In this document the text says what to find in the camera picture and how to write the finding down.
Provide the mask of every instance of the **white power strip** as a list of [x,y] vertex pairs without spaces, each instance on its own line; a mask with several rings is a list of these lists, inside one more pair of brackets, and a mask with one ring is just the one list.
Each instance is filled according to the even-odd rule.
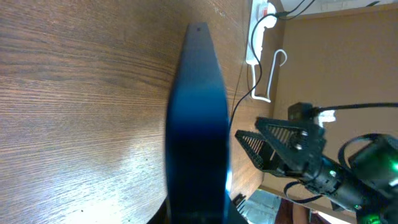
[[[248,46],[246,49],[246,63],[250,65],[258,65],[258,61],[254,58],[253,51],[251,49],[251,35],[253,32],[254,26],[257,22],[266,14],[275,14],[276,9],[275,6],[271,3],[268,3],[267,0],[253,0],[251,5],[251,15],[250,15],[250,25],[249,25],[249,34],[248,34]],[[261,23],[257,26],[256,31],[253,36],[253,47],[256,53],[257,58],[261,59],[261,51],[262,51],[262,39],[264,37],[264,31],[266,28],[273,28],[276,24],[276,18],[273,16],[269,16],[265,18]]]

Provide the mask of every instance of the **wooden table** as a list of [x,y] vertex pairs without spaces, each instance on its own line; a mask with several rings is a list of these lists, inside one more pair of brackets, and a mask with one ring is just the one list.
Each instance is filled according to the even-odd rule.
[[[231,109],[251,82],[251,3],[1,4],[0,223],[146,223],[166,196],[165,109],[186,26],[207,21]],[[266,35],[266,78],[282,36],[283,23]],[[233,134],[272,107],[248,98],[237,111],[231,197],[262,182]]]

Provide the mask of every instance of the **black plastic piece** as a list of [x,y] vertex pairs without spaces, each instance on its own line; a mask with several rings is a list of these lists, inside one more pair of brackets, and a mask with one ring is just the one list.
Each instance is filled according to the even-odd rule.
[[377,138],[352,155],[348,162],[356,177],[385,197],[398,195],[398,185],[390,182],[398,179],[398,140],[390,135]]
[[287,109],[287,119],[289,121],[312,122],[317,115],[315,108],[310,103],[296,103]]
[[293,199],[289,198],[289,196],[287,195],[288,189],[290,189],[291,187],[293,187],[293,186],[295,186],[295,185],[298,185],[298,184],[302,184],[302,183],[299,182],[299,181],[293,181],[293,182],[288,183],[288,184],[284,187],[284,194],[285,194],[285,196],[286,196],[289,200],[291,200],[292,202],[294,202],[294,203],[300,203],[300,204],[301,204],[301,203],[309,203],[309,202],[318,200],[318,199],[320,199],[320,198],[322,197],[322,195],[317,195],[317,196],[310,197],[310,198],[307,198],[307,199],[302,199],[302,200],[293,200]]
[[344,211],[343,207],[339,206],[335,202],[330,202],[331,203],[331,209],[335,212],[342,212]]
[[287,177],[312,180],[321,166],[324,129],[301,121],[258,118],[256,128],[287,165]]
[[261,134],[238,130],[235,137],[257,169],[277,177],[286,177],[285,172],[278,169],[283,167],[283,161]]
[[165,132],[172,223],[226,223],[228,105],[206,23],[190,24],[170,93]]
[[387,199],[378,191],[363,184],[351,172],[323,156],[319,175],[304,186],[315,194],[322,194],[346,210],[373,209],[386,205]]
[[238,207],[242,202],[245,201],[246,195],[243,195],[241,193],[238,194],[233,200],[232,203],[235,205],[235,207]]
[[379,2],[380,2],[380,1],[371,2],[371,3],[369,3],[368,5],[366,5],[366,7],[372,7],[372,6],[376,5],[376,4],[379,3]]
[[[235,205],[234,202],[231,202],[229,199],[228,195],[226,195],[226,198],[228,198],[228,217],[226,220],[226,224],[248,224],[248,222],[243,218],[243,216],[240,214],[239,210],[242,210],[244,207],[244,202],[246,196],[243,196],[241,199],[240,203]],[[162,205],[156,212],[156,214],[147,222],[147,224],[160,224],[160,223],[170,223],[167,222],[167,198],[163,201]],[[195,219],[191,219],[191,222],[189,223],[203,223],[201,222],[201,217],[196,217]]]
[[382,208],[380,220],[382,223],[398,223],[398,200],[392,200],[386,208]]

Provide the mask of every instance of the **black wire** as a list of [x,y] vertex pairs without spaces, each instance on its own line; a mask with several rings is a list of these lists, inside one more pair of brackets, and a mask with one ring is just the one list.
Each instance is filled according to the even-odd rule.
[[368,4],[367,6],[365,6],[365,7],[371,7],[371,6],[374,6],[375,4],[377,4],[377,3],[379,3],[380,1],[374,1],[374,2],[372,2],[372,3],[370,3],[370,4]]
[[236,106],[235,106],[235,108],[234,108],[234,110],[233,110],[233,112],[232,112],[232,115],[231,115],[231,121],[229,122],[229,130],[231,130],[232,122],[233,122],[234,117],[235,117],[235,112],[236,112],[236,109],[238,108],[239,104],[242,102],[242,100],[243,100],[245,97],[247,97],[247,96],[253,91],[253,89],[255,89],[255,87],[259,84],[259,82],[260,82],[260,80],[261,80],[261,77],[262,77],[262,67],[261,67],[260,60],[257,58],[256,51],[254,50],[254,47],[253,47],[253,37],[254,37],[254,33],[255,33],[256,29],[257,29],[257,26],[260,24],[261,21],[263,21],[263,20],[264,20],[265,18],[267,18],[268,16],[274,16],[275,18],[277,18],[277,17],[275,16],[275,14],[266,14],[265,16],[263,16],[263,17],[256,23],[256,25],[254,26],[253,31],[252,31],[252,33],[251,33],[251,38],[250,38],[250,40],[251,40],[251,41],[250,41],[251,50],[252,50],[252,52],[253,52],[254,58],[256,58],[257,62],[259,63],[259,67],[260,67],[259,79],[257,80],[256,84],[255,84],[244,96],[242,96],[242,98],[236,103]]
[[294,17],[290,17],[290,18],[288,18],[288,19],[284,19],[284,18],[279,18],[279,19],[284,20],[284,21],[292,20],[292,19],[296,18],[297,16],[301,15],[301,13],[303,13],[304,11],[306,11],[314,2],[315,2],[315,0],[312,0],[312,1],[310,2],[310,4],[308,4],[301,12],[299,12],[299,13],[298,13],[297,15],[295,15]]
[[290,13],[296,11],[304,2],[305,2],[305,0],[301,1],[300,4],[298,4],[293,10],[288,11],[288,13],[290,14]]
[[234,108],[234,105],[235,105],[235,98],[236,98],[236,94],[238,92],[239,81],[241,80],[241,76],[242,76],[242,69],[241,69],[241,71],[239,73],[238,83],[236,84],[234,99],[232,100],[232,108]]
[[297,184],[301,184],[301,183],[299,181],[293,181],[293,182],[290,182],[290,183],[286,184],[286,186],[284,188],[284,194],[285,194],[287,199],[289,199],[289,200],[291,200],[291,201],[293,201],[295,203],[309,203],[309,202],[315,201],[316,199],[319,199],[319,198],[322,197],[322,195],[317,195],[317,196],[310,197],[310,198],[307,198],[307,199],[302,199],[302,200],[290,199],[289,196],[287,195],[287,190],[290,189],[291,187],[297,185]]
[[328,110],[347,110],[347,109],[361,109],[361,108],[395,108],[398,107],[398,103],[360,103],[353,105],[341,105],[341,106],[327,106],[324,108],[315,108],[315,114],[328,111]]

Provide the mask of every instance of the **green light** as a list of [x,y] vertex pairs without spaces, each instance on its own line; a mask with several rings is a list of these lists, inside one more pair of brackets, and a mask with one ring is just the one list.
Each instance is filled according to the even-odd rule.
[[354,205],[354,208],[357,209],[357,210],[362,209],[362,207],[360,205]]
[[336,171],[334,171],[334,170],[331,170],[331,171],[329,171],[329,174],[332,176],[332,177],[336,177]]
[[381,224],[380,217],[378,215],[367,215],[365,216],[360,224]]

